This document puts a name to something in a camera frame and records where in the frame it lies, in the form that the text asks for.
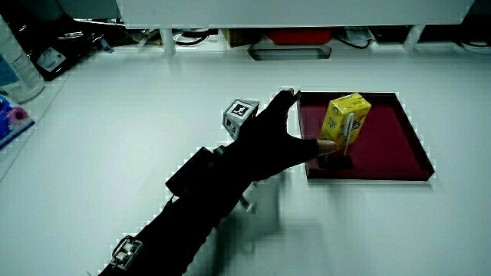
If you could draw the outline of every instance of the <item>fingers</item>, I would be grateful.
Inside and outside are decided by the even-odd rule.
[[[300,91],[297,92],[295,95],[293,94],[293,92],[293,88],[290,88],[288,90],[281,90],[275,96],[275,98],[273,98],[268,107],[271,107],[271,109],[275,110],[274,112],[279,112],[280,110],[288,112],[290,107],[292,107],[292,105],[295,104],[302,95]]]
[[[338,150],[338,145],[328,140],[303,140],[291,137],[288,143],[288,167],[302,164],[317,156],[328,155]]]

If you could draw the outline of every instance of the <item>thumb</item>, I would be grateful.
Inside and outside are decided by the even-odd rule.
[[[317,144],[319,146],[319,152],[318,155],[326,155],[329,153],[333,153],[336,150],[338,150],[338,145],[337,143],[329,140],[317,140]]]
[[[291,142],[288,143],[290,147],[289,156],[286,156],[288,167],[302,164],[319,155],[331,153],[338,148],[338,145],[332,141],[303,140],[296,137],[291,137],[291,139]]]

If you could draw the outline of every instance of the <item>red tray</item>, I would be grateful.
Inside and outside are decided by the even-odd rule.
[[[303,139],[319,139],[329,101],[353,92],[304,92],[298,103]],[[305,163],[309,179],[427,181],[434,173],[395,93],[360,93],[371,109],[348,157],[339,150]]]
[[[326,44],[331,40],[330,28],[271,28],[265,35],[276,44]]]

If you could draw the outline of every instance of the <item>plastic bottle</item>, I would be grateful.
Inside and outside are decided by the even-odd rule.
[[[21,103],[43,89],[44,79],[0,16],[0,94]]]

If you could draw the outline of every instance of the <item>yellow juice box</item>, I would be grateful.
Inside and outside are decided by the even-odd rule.
[[[321,139],[334,141],[339,149],[344,149],[348,138],[344,128],[348,128],[349,114],[354,114],[351,135],[349,135],[351,144],[360,133],[370,107],[371,105],[358,93],[331,100],[322,124]]]

